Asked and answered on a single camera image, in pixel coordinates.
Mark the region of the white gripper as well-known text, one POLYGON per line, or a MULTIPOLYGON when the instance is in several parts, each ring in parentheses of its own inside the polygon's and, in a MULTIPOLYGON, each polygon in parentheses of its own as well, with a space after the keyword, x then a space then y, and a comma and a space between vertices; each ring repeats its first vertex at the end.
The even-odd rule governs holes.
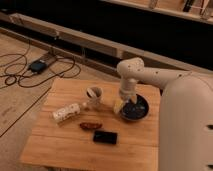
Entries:
POLYGON ((122 78, 120 83, 119 95, 121 97, 115 101, 114 104, 114 113, 118 114, 120 110, 124 106, 124 101, 131 99, 131 101, 136 104, 137 103, 137 95, 136 95, 136 84, 137 81, 132 78, 122 78))

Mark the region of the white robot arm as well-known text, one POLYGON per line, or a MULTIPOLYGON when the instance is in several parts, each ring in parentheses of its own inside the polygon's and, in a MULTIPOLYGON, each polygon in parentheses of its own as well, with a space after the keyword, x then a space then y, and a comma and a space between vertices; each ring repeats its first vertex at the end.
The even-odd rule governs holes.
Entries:
POLYGON ((120 61, 116 70, 116 113, 136 99, 139 81, 163 91, 158 171, 213 171, 213 73, 147 67, 139 57, 120 61))

